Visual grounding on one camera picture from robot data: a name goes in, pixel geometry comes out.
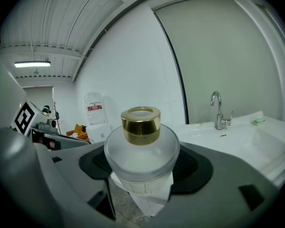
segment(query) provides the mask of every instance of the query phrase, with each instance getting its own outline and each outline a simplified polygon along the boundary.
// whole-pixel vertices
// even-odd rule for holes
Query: gold lid
[[[139,106],[121,114],[126,140],[136,145],[147,145],[158,139],[161,112],[154,107]]]

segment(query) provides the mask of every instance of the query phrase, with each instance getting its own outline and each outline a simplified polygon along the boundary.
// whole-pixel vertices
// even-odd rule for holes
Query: orange stuffed toy
[[[84,128],[83,125],[79,126],[79,125],[76,124],[75,129],[72,130],[72,131],[68,131],[66,133],[66,135],[67,136],[71,136],[72,134],[77,133],[78,134],[77,135],[78,139],[89,141],[87,133],[83,132],[83,128]]]

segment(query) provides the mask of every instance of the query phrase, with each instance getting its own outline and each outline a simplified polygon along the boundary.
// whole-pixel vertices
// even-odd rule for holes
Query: chrome faucet
[[[224,119],[222,114],[222,97],[220,96],[220,93],[218,91],[214,91],[211,95],[211,102],[210,105],[214,105],[215,96],[218,97],[218,115],[217,115],[217,122],[215,123],[215,128],[217,130],[223,130],[223,125],[230,126],[231,120],[233,116],[233,111],[231,112],[231,118],[230,119]]]

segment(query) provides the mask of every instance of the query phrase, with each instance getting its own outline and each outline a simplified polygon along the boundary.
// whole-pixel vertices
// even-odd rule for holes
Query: faucet handle
[[[231,125],[231,120],[232,120],[232,117],[233,117],[233,110],[231,112],[231,118],[230,119],[222,119],[222,124],[224,125],[227,125],[227,126],[230,126]]]

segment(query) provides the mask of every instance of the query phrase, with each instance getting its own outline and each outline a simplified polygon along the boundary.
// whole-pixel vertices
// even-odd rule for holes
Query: red label
[[[88,106],[88,107],[87,107],[87,110],[88,110],[88,111],[99,110],[99,109],[102,109],[101,105]]]

